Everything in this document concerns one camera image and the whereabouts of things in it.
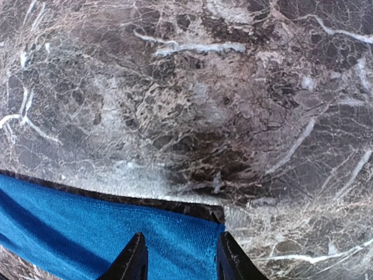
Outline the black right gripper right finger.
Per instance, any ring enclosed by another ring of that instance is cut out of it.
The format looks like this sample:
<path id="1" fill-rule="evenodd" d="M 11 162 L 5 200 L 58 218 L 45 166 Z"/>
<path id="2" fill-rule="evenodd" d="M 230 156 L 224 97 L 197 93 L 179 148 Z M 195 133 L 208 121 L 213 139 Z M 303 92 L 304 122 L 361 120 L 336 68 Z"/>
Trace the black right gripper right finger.
<path id="1" fill-rule="evenodd" d="M 268 280 L 229 232 L 222 232 L 219 236 L 216 266 L 218 280 Z"/>

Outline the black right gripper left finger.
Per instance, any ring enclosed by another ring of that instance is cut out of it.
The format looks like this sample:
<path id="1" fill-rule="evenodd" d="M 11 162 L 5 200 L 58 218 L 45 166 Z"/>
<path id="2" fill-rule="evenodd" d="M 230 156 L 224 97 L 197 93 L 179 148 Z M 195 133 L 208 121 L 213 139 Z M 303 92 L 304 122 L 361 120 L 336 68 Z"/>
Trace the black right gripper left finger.
<path id="1" fill-rule="evenodd" d="M 147 280 L 148 267 L 146 240 L 143 233 L 137 232 L 97 280 Z"/>

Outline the dark blue towel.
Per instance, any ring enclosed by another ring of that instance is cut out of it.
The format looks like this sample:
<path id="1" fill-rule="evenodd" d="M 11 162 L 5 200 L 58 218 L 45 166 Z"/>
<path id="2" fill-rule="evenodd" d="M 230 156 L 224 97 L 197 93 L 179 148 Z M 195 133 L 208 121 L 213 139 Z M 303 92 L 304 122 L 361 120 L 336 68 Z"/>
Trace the dark blue towel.
<path id="1" fill-rule="evenodd" d="M 1 176 L 1 244 L 61 279 L 96 279 L 143 233 L 149 279 L 216 279 L 224 225 Z"/>

